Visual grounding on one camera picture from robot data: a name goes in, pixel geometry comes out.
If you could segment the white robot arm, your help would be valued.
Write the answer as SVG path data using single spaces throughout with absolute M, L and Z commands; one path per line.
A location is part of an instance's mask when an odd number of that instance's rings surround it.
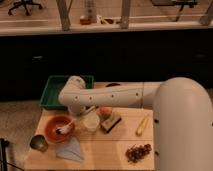
M 88 89 L 81 77 L 72 76 L 58 100 L 75 115 L 88 106 L 151 109 L 155 170 L 213 171 L 213 103 L 192 79 Z

